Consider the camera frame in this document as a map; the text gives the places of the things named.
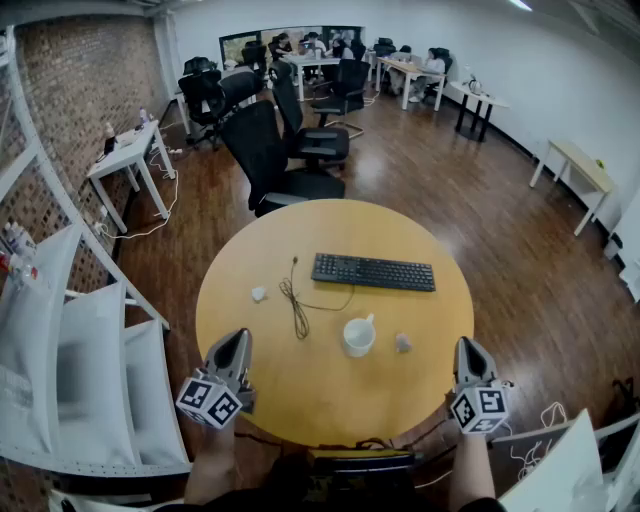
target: white mug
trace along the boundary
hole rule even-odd
[[[376,340],[373,313],[367,319],[354,318],[344,326],[344,349],[351,357],[362,357],[371,350]]]

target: white wall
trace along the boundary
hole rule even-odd
[[[494,110],[492,123],[528,150],[539,154],[548,138],[564,137],[607,164],[617,190],[599,216],[606,227],[640,186],[640,68],[594,36],[506,0],[208,0],[178,9],[175,23],[181,62],[220,61],[221,36],[305,25],[364,26],[366,44],[387,36],[422,55],[449,48],[452,78],[465,78],[469,64],[506,99],[511,109]],[[590,203],[594,194],[578,178],[569,185]]]
[[[617,190],[599,218],[612,229],[640,185],[640,68],[595,37],[506,1],[401,0],[397,8],[412,15],[394,42],[418,54],[449,48],[452,78],[465,78],[469,64],[488,92],[511,105],[494,109],[491,122],[529,151],[567,138],[605,162]],[[557,158],[550,167],[559,169]],[[583,194],[592,189],[577,178],[569,185],[590,204],[595,194]]]

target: person sitting at desk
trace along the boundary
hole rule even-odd
[[[320,39],[318,39],[318,37],[319,36],[317,32],[309,32],[307,34],[306,41],[304,41],[304,43],[308,49],[305,55],[315,59],[321,59],[322,57],[324,57],[324,54],[327,51],[327,47]],[[304,77],[306,78],[307,82],[311,82],[313,71],[314,69],[311,67],[304,68]]]
[[[326,53],[326,57],[328,59],[354,59],[351,48],[347,46],[344,39],[340,38],[333,40],[332,48]],[[322,74],[327,82],[333,82],[338,75],[338,66],[322,66]]]
[[[399,51],[392,53],[389,55],[389,58],[393,60],[400,61],[410,61],[411,60],[411,46],[403,45]],[[397,69],[390,68],[389,69],[389,82],[391,91],[393,94],[398,96],[402,89],[404,88],[404,73],[398,71]]]
[[[273,61],[276,62],[282,58],[283,55],[291,55],[293,48],[291,47],[291,41],[289,34],[283,32],[282,34],[273,38],[269,43],[269,51]]]
[[[439,75],[444,74],[445,64],[440,58],[436,58],[435,49],[429,48],[429,56],[427,62],[421,68],[421,71],[426,73],[437,73]],[[425,91],[431,84],[439,82],[440,79],[437,76],[421,76],[411,86],[411,97],[409,103],[420,103],[424,99]]]

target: small white object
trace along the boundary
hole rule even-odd
[[[367,319],[355,318],[344,327],[344,349],[351,357],[366,355],[376,340],[376,329],[373,326],[373,313]]]
[[[266,297],[266,295],[267,295],[267,289],[264,286],[258,286],[257,288],[254,288],[253,290],[251,290],[251,297],[256,302],[260,302],[261,300],[263,300]]]
[[[396,352],[409,352],[412,348],[409,336],[406,334],[398,334],[396,336]]]
[[[224,384],[189,377],[176,407],[196,423],[221,430],[242,409],[242,402]]]
[[[502,387],[466,388],[456,397],[451,412],[463,434],[489,434],[509,417]]]

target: ceiling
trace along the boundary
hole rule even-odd
[[[70,14],[121,12],[153,16],[199,0],[0,0],[0,26]],[[524,0],[534,15],[546,15],[587,31],[640,63],[640,0]],[[507,0],[485,0],[515,9]]]

